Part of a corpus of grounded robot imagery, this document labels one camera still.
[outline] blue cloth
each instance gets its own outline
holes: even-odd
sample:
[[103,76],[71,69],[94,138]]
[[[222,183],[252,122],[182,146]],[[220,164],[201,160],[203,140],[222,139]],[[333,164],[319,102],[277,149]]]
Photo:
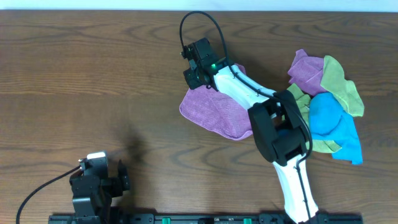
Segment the blue cloth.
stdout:
[[310,131],[313,139],[334,140],[341,149],[332,153],[334,159],[363,163],[361,143],[354,119],[331,93],[317,94],[310,103]]

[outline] fabric pile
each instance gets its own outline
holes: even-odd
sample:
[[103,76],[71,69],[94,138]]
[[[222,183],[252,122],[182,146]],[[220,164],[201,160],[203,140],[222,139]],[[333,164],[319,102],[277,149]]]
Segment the fabric pile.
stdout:
[[[243,66],[237,66],[246,74]],[[288,91],[310,128],[313,150],[362,164],[353,117],[363,116],[364,105],[354,82],[345,80],[340,63],[329,55],[309,57],[298,50],[288,74],[292,77]],[[248,112],[229,96],[205,86],[188,90],[180,112],[195,124],[235,141],[252,134]]]

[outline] wooden table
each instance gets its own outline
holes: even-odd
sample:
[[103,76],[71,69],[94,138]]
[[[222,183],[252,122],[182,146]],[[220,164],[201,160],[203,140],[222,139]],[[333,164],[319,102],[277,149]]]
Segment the wooden table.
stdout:
[[[283,210],[273,166],[253,138],[231,141],[178,111],[187,85],[178,26],[184,12],[0,12],[0,223],[25,197],[107,150],[133,189],[114,200],[127,211],[259,213]],[[295,51],[332,55],[365,104],[355,118],[364,164],[313,153],[312,194],[329,212],[361,212],[365,223],[398,222],[398,14],[212,12],[231,58],[275,90],[288,87]],[[208,37],[203,16],[184,24],[186,43]],[[68,178],[35,195],[21,223],[72,212]]]

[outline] purple cloth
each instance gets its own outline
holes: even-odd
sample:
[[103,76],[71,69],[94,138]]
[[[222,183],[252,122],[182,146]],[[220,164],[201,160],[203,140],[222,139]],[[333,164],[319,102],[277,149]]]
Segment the purple cloth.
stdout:
[[308,93],[315,96],[318,93],[325,93],[321,86],[323,76],[323,58],[309,57],[303,49],[296,51],[292,67],[287,72],[292,78],[290,84],[296,85]]
[[[236,65],[246,74],[242,65]],[[228,139],[238,141],[253,134],[248,111],[228,95],[205,86],[188,90],[180,112],[195,124]]]

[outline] white wall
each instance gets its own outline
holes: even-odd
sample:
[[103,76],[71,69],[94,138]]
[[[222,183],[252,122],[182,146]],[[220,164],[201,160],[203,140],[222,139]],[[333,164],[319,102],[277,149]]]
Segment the white wall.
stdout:
[[398,0],[0,0],[0,9],[398,12]]

